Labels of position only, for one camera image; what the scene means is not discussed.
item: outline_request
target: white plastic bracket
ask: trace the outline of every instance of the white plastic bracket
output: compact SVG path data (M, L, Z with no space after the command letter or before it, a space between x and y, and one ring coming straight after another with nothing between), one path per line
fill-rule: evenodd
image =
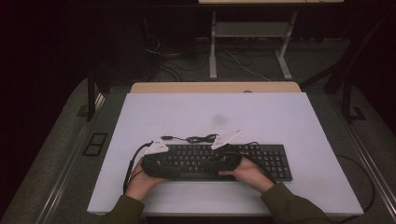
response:
M215 139L215 142L212 145L212 149L214 150L216 148L225 146L227 143L229 143L231 140L233 140L240 133L241 133L240 130L236 130L235 132L226 133L226 134L217 136Z
M163 142L162 139L155 140L146 150L146 155L157 154L169 151L169 147Z

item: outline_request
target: black keyboard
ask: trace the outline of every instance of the black keyboard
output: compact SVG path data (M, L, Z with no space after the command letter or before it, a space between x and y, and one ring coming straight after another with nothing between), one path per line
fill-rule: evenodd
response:
M168 165L183 167L175 180L234 180L232 176L219 175L217 171L202 165L202 161L215 158L217 151L211 145L167 145L169 156L163 161ZM292 180L291 171L283 145L226 145L259 161L271 176L280 182Z

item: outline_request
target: floor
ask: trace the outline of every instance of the floor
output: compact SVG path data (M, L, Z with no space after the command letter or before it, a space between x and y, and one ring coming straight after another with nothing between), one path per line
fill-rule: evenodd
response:
M161 52L150 49L153 58L160 59L156 63L158 73L151 81L212 81L208 74L207 40L199 39L198 42L200 45L194 58L186 58L166 47ZM217 81L283 81L274 54L278 46L280 41L276 39L220 39L217 43ZM348 42L344 40L300 40L290 43L285 59L293 76L292 81L302 83L334 64L347 46ZM337 158L362 208L372 204L363 216L346 223L395 223L392 189L396 189L396 177L393 175L396 138L358 89L353 89L352 106L361 110L365 120L347 123L340 115L341 92L325 94L323 86L326 79L304 91L317 112L334 153L340 155ZM86 80L76 87L1 223L96 223L98 216L87 213L86 209L129 89L128 85L119 85L99 94L97 112L87 122ZM107 133L102 152L98 157L84 156L82 152L94 133ZM152 217L147 220L148 223L160 221L271 223L271 220L263 218Z

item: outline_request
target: person's left hand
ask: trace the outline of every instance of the person's left hand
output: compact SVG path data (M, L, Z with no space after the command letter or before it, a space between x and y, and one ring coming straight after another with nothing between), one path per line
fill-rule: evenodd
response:
M136 167L132 170L132 179L129 182L128 189L125 191L126 196L138 201L142 201L155 186L167 180L147 175L140 166L141 162L142 158L140 158Z

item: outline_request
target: gray floor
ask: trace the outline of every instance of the gray floor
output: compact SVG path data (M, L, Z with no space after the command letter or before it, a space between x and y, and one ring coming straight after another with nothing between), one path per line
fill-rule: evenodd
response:
M265 78L282 81L273 53L280 42L263 40L248 43L244 45L245 42L220 40L217 53L218 81L265 81ZM343 55L347 45L346 41L339 40L291 43L285 58L293 81L301 83L332 65ZM167 60L162 63L162 69L165 70L153 81L175 81L180 78L209 81L207 45L203 44L199 51L202 53L195 60L169 52ZM250 72L241 68L227 51ZM383 182L380 180L379 185L376 185L378 191L372 208L347 223L395 223L387 206L387 195L383 194L387 191L381 187L385 183L390 189L396 189L396 177L392 174L396 167L396 138L357 89L352 93L352 105L362 111L366 120L345 123L339 113L338 95L327 95L322 90L325 81L326 78L323 78L307 88L306 92L334 153L348 156L364 165L359 153L363 147L383 177ZM98 112L92 121L86 122L85 117L81 116L81 109L87 104L86 81L76 87L1 223L96 222L97 216L87 213L86 209L129 89L128 86L114 87L110 93L104 94L104 98L97 102ZM98 157L83 156L81 153L93 133L108 134L104 149ZM368 177L353 162L341 157L338 159L361 206L365 207L372 198Z

